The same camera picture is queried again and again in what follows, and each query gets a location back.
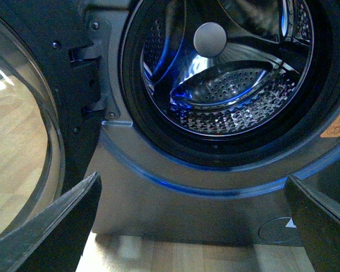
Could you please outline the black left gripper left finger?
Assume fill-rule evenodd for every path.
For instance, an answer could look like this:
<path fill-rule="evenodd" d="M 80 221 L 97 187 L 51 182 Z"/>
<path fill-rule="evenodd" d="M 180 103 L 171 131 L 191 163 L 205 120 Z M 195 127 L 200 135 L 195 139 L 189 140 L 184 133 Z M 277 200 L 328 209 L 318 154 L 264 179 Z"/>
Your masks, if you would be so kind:
<path fill-rule="evenodd" d="M 0 238 L 0 271 L 75 271 L 95 221 L 101 190 L 100 175 L 94 172 Z"/>

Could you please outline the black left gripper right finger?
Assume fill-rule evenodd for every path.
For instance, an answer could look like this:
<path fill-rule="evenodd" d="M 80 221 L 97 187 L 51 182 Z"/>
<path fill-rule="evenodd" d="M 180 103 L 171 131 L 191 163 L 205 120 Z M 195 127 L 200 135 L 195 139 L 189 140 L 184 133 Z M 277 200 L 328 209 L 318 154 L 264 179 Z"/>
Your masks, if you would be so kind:
<path fill-rule="evenodd" d="M 315 271 L 340 271 L 340 203 L 295 176 L 284 194 Z"/>

